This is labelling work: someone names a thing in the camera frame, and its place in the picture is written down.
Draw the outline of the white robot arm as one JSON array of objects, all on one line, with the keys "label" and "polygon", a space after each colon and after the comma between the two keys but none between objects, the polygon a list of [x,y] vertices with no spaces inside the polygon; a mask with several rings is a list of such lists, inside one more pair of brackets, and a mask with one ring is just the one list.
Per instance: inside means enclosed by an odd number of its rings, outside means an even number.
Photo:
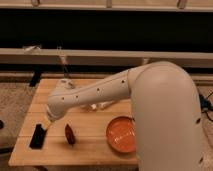
[{"label": "white robot arm", "polygon": [[72,88],[60,80],[47,102],[48,123],[72,107],[129,99],[139,171],[204,171],[201,107],[190,75],[171,62],[131,68]]}]

